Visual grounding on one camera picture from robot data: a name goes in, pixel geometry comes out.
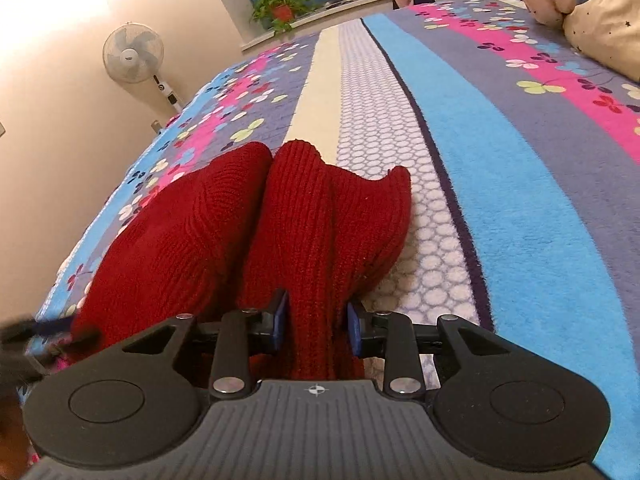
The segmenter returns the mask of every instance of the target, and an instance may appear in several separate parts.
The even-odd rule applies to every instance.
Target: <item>red sweater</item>
[[[410,176],[366,180],[325,164],[295,140],[272,159],[258,142],[225,153],[163,189],[113,242],[74,330],[105,348],[169,316],[216,320],[289,291],[289,326],[258,378],[362,376],[342,330],[345,302],[370,291],[402,250]]]

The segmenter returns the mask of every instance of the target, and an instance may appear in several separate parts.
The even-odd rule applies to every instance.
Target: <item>yellow stripe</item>
[[[327,164],[335,164],[340,136],[342,63],[338,26],[320,33],[311,67],[284,142],[311,142]]]

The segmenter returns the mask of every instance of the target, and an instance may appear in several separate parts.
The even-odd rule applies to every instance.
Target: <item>bed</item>
[[[513,0],[369,16],[220,73],[130,168],[39,316],[82,308],[111,241],[163,187],[291,139],[367,178],[411,173],[410,232],[370,308],[454,313],[589,378],[612,410],[596,464],[640,478],[640,88]]]

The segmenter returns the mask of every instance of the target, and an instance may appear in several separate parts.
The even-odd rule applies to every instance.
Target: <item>honeycomb pattern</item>
[[[442,314],[478,323],[460,240],[415,114],[382,53],[360,22],[340,29],[342,116],[337,165],[365,178],[406,167],[412,181],[412,223],[398,261],[367,308],[395,310],[414,323]],[[431,356],[420,356],[427,386],[439,387]],[[384,361],[368,360],[382,383]]]

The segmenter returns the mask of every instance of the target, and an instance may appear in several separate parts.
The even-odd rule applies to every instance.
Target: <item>silver screw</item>
[[[411,377],[398,377],[389,383],[397,394],[414,394],[420,389],[420,381]]]
[[[213,389],[221,394],[236,394],[244,388],[244,381],[238,377],[220,377],[213,381]]]

